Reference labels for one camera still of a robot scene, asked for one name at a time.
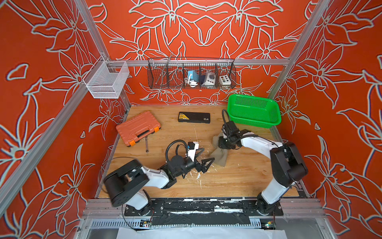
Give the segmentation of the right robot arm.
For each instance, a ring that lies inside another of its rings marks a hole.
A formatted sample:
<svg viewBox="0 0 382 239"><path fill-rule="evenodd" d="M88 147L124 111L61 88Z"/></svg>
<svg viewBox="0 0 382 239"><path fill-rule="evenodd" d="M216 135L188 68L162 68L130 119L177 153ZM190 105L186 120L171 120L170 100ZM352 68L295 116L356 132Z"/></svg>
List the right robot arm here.
<svg viewBox="0 0 382 239"><path fill-rule="evenodd" d="M297 146L293 142L276 142L263 138L253 132L240 130L233 121L222 126L223 136L219 137L221 149L252 149L271 161L273 179L257 196L256 210L266 216L272 213L280 198L308 174L308 169Z"/></svg>

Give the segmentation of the khaki skirt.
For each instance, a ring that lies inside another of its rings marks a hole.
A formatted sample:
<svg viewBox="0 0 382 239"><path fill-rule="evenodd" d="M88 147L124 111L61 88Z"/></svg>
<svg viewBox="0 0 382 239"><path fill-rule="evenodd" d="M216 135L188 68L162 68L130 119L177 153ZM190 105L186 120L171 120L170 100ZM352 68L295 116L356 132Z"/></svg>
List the khaki skirt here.
<svg viewBox="0 0 382 239"><path fill-rule="evenodd" d="M212 146L214 147L214 151L210 153L210 157L214 158L213 163L215 165L225 167L228 158L228 150L219 147L218 143L221 136L223 136L223 133L220 133L212 138Z"/></svg>

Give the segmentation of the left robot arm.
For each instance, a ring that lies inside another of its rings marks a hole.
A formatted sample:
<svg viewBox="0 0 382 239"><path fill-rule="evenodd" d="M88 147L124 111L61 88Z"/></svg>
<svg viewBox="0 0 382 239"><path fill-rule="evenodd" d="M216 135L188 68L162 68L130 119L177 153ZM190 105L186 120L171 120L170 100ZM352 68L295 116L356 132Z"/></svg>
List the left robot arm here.
<svg viewBox="0 0 382 239"><path fill-rule="evenodd" d="M138 159L133 159L119 169L108 174L103 183L113 207L129 206L140 214L147 214L152 208L152 200L144 187L168 189L172 187L178 177L186 175L195 169L206 173L215 158L197 160L198 154L193 158L188 155L182 157L178 154L159 169L143 166Z"/></svg>

